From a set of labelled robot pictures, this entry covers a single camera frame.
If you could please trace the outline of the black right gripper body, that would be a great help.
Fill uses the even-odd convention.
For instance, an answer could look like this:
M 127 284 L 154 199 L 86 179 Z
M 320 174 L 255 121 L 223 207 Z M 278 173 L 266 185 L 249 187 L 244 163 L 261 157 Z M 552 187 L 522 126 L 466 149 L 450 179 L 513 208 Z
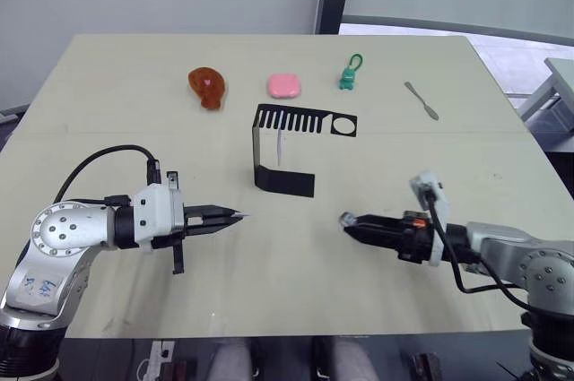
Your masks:
M 425 212 L 404 211 L 399 225 L 398 258 L 415 264 L 429 261 L 434 238 L 429 215 Z

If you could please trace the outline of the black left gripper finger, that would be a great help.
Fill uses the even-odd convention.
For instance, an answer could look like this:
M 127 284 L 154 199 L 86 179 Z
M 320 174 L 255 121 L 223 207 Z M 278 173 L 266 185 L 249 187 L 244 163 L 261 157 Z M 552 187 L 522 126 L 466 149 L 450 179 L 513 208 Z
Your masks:
M 239 213 L 239 211 L 233 210 L 231 208 L 212 204 L 185 206 L 183 211 L 184 214 L 189 218 L 201 218 L 202 220 L 231 218 Z
M 201 224 L 187 225 L 185 236 L 208 235 L 218 232 L 234 224 L 231 217 L 206 218 Z

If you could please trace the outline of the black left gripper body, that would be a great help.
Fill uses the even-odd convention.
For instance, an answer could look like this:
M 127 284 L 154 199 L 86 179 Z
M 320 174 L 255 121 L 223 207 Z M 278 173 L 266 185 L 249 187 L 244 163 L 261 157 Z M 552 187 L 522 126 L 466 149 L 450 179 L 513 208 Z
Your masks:
M 156 225 L 152 248 L 170 247 L 173 252 L 173 274 L 185 271 L 183 256 L 183 239 L 185 238 L 185 214 L 181 191 L 179 189 L 178 172 L 167 171 L 167 184 L 161 187 L 156 197 L 159 209 L 156 213 Z

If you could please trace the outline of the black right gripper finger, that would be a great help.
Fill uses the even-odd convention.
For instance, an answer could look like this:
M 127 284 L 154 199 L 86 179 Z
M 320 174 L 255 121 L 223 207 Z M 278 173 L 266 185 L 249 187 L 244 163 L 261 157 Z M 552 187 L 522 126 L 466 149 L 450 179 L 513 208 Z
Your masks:
M 402 234 L 399 231 L 375 224 L 357 223 L 345 226 L 344 232 L 362 244 L 396 252 L 399 252 L 402 243 Z
M 370 230 L 372 232 L 401 232 L 405 224 L 400 218 L 365 214 L 357 217 L 352 226 L 357 229 Z

